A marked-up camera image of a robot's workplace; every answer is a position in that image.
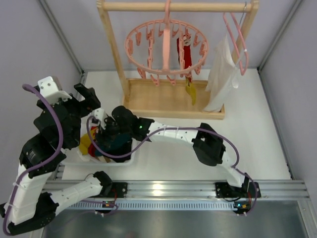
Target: wooden rack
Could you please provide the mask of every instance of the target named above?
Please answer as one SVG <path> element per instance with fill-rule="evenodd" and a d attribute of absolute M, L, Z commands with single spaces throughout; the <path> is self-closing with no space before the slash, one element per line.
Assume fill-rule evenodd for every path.
<path fill-rule="evenodd" d="M 207 81 L 195 80 L 197 102 L 192 106 L 186 95 L 185 80 L 177 80 L 173 86 L 168 80 L 160 80 L 156 87 L 151 80 L 126 78 L 120 59 L 117 43 L 111 25 L 109 11 L 161 11 L 165 10 L 163 2 L 106 2 L 97 1 L 97 8 L 111 46 L 114 64 L 123 89 L 123 105 L 139 117 L 190 118 L 190 119 L 223 119 L 224 106 L 219 113 L 203 112 L 208 104 L 210 92 L 206 92 Z M 259 0 L 250 3 L 171 3 L 170 11 L 178 12 L 245 12 L 241 26 L 244 39 L 247 38 L 253 20 L 259 8 Z M 238 50 L 242 49 L 241 39 L 236 40 Z M 236 51 L 232 53 L 236 63 Z"/>

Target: wooden base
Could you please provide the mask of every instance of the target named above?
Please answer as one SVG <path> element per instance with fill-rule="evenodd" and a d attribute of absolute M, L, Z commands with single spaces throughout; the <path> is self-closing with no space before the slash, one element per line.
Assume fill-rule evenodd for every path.
<path fill-rule="evenodd" d="M 209 102 L 210 92 L 206 92 L 207 81 L 194 80 L 196 104 L 185 91 L 185 80 L 177 80 L 173 86 L 161 79 L 156 87 L 150 79 L 129 78 L 130 100 L 123 98 L 123 105 L 138 117 L 223 119 L 224 106 L 218 113 L 203 112 Z"/>

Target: gray wall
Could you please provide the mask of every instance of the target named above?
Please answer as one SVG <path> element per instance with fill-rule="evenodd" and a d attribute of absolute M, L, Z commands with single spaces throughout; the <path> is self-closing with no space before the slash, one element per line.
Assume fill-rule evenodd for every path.
<path fill-rule="evenodd" d="M 66 38 L 84 69 L 115 70 L 110 46 L 106 39 L 102 23 L 96 8 L 95 0 L 46 0 L 56 16 Z M 165 2 L 165 0 L 137 0 Z M 194 2 L 195 0 L 173 0 L 172 2 Z M 199 2 L 244 2 L 244 0 L 196 0 Z M 250 66 L 259 66 L 274 35 L 285 19 L 294 0 L 260 0 L 260 8 L 250 34 L 247 38 L 247 47 L 250 54 Z M 224 37 L 225 24 L 220 13 L 185 13 L 172 12 L 171 17 L 192 23 L 207 37 L 210 53 L 205 68 L 210 68 L 213 53 L 212 49 Z M 125 69 L 135 69 L 129 64 L 123 49 L 123 42 L 127 34 L 137 25 L 154 19 L 162 19 L 162 12 L 111 12 L 110 18 L 115 32 L 122 63 Z M 154 67 L 161 66 L 161 52 L 158 45 L 154 47 Z M 171 52 L 176 54 L 176 39 L 172 41 Z M 137 59 L 146 59 L 147 50 L 139 52 Z M 178 67 L 177 57 L 171 59 L 171 65 Z"/>
<path fill-rule="evenodd" d="M 39 79 L 56 75 L 64 89 L 71 90 L 79 74 L 36 0 L 1 0 L 0 32 L 0 203 L 4 203 L 15 181 L 21 148 L 37 133 L 33 120 L 41 112 L 37 98 L 23 91 L 22 84 L 36 85 Z"/>
<path fill-rule="evenodd" d="M 317 210 L 316 0 L 306 0 L 264 67 L 264 85 L 292 171 L 304 179 Z"/>

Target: white cloth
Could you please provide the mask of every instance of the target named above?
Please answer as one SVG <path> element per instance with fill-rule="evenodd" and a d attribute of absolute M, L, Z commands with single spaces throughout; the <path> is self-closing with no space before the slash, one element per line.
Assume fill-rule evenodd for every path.
<path fill-rule="evenodd" d="M 219 112 L 232 88 L 238 88 L 240 70 L 232 60 L 227 36 L 215 48 L 213 66 L 209 72 L 206 91 L 210 91 L 210 99 L 204 111 Z"/>

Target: purple cable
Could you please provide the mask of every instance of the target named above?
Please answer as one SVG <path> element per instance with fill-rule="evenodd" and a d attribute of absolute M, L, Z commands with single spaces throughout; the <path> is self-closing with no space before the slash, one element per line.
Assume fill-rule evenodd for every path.
<path fill-rule="evenodd" d="M 29 169 L 27 169 L 26 171 L 24 171 L 19 177 L 18 179 L 16 180 L 16 184 L 19 185 L 22 181 L 22 179 L 24 178 L 24 176 L 26 176 L 29 172 L 33 171 L 33 170 L 37 170 L 39 169 L 40 167 L 48 164 L 49 162 L 51 162 L 53 159 L 55 159 L 55 157 L 60 153 L 60 150 L 62 148 L 62 145 L 63 145 L 63 130 L 62 130 L 62 127 L 61 127 L 61 124 L 60 124 L 60 121 L 54 111 L 54 109 L 51 107 L 51 105 L 49 104 L 49 102 L 40 94 L 39 91 L 37 91 L 34 87 L 32 87 L 31 85 L 29 84 L 23 84 L 22 85 L 22 88 L 25 90 L 25 91 L 28 91 L 28 92 L 31 92 L 31 93 L 34 93 L 42 102 L 43 104 L 45 105 L 45 107 L 49 110 L 51 116 L 53 117 L 55 123 L 56 123 L 56 126 L 57 126 L 57 130 L 58 130 L 58 146 L 55 150 L 55 152 L 45 161 L 43 161 L 42 163 L 38 164 L 38 165 L 35 165 L 33 167 L 30 167 Z M 8 221 L 8 217 L 9 217 L 9 214 L 12 210 L 12 207 L 10 204 L 13 204 L 14 202 L 14 199 L 15 199 L 15 196 L 16 196 L 16 193 L 17 193 L 17 189 L 18 189 L 18 186 L 14 186 L 13 188 L 13 192 L 12 192 L 12 195 L 11 195 L 11 198 L 9 200 L 9 206 L 8 206 L 8 209 L 5 213 L 5 217 L 4 217 L 4 221 L 3 221 L 3 226 L 2 226 L 2 229 L 3 229 L 3 233 L 7 236 L 12 236 L 7 230 L 6 230 L 6 224 L 7 224 L 7 221 Z"/>
<path fill-rule="evenodd" d="M 253 179 L 247 174 L 247 173 L 243 173 L 241 172 L 239 169 L 236 168 L 236 166 L 238 165 L 239 161 L 240 161 L 240 155 L 239 155 L 239 151 L 237 149 L 237 147 L 229 140 L 227 139 L 226 137 L 224 137 L 223 135 L 220 135 L 216 132 L 213 132 L 213 131 L 210 131 L 210 130 L 206 130 L 206 129 L 202 129 L 202 128 L 197 128 L 197 127 L 168 127 L 168 128 L 161 128 L 161 129 L 157 129 L 155 131 L 153 131 L 151 134 L 149 134 L 143 141 L 140 142 L 140 144 L 138 144 L 133 150 L 131 150 L 129 153 L 127 154 L 124 154 L 124 155 L 111 155 L 111 154 L 108 154 L 106 152 L 104 152 L 94 141 L 91 133 L 90 133 L 90 128 L 89 128 L 89 122 L 91 119 L 96 119 L 94 116 L 89 116 L 88 119 L 87 119 L 87 122 L 86 122 L 86 129 L 87 129 L 87 134 L 91 140 L 91 143 L 94 145 L 94 147 L 100 152 L 102 153 L 103 155 L 109 157 L 109 158 L 113 158 L 113 159 L 121 159 L 121 158 L 124 158 L 126 156 L 129 156 L 131 155 L 132 153 L 134 153 L 137 149 L 139 149 L 144 142 L 146 142 L 152 135 L 160 132 L 160 131 L 164 131 L 164 130 L 198 130 L 198 131 L 202 131 L 202 132 L 206 132 L 206 133 L 209 133 L 211 135 L 215 135 L 221 139 L 223 139 L 224 141 L 226 141 L 234 150 L 234 152 L 236 153 L 237 155 L 237 160 L 236 162 L 234 163 L 234 165 L 232 165 L 231 167 L 234 168 L 238 173 L 242 174 L 243 176 L 246 176 L 248 179 L 251 180 L 254 188 L 255 188 L 255 198 L 254 198 L 254 202 L 253 202 L 253 205 L 252 207 L 250 208 L 250 210 L 248 211 L 248 213 L 250 213 L 253 209 L 254 209 L 254 206 L 257 202 L 257 198 L 258 198 L 258 193 L 257 193 L 257 186 L 255 184 L 255 182 L 253 181 Z"/>
<path fill-rule="evenodd" d="M 98 214 L 103 214 L 104 216 L 109 216 L 109 215 L 113 215 L 114 213 L 116 213 L 118 211 L 118 205 L 114 204 L 113 207 L 115 207 L 115 209 L 111 210 L 110 212 L 108 213 L 101 213 L 101 212 L 97 212 Z M 53 233 L 56 233 L 56 232 L 59 232 L 60 230 L 62 230 L 65 226 L 67 226 L 69 223 L 71 223 L 72 221 L 76 220 L 77 218 L 79 218 L 81 215 L 84 215 L 84 214 L 87 214 L 87 213 L 96 213 L 96 211 L 85 211 L 85 212 L 82 212 L 82 213 L 79 213 L 78 215 L 72 217 L 71 219 L 69 219 L 67 222 L 65 222 L 61 227 L 59 227 L 58 229 L 56 230 L 53 230 L 51 228 L 51 226 L 49 226 L 50 230 L 53 232 Z"/>

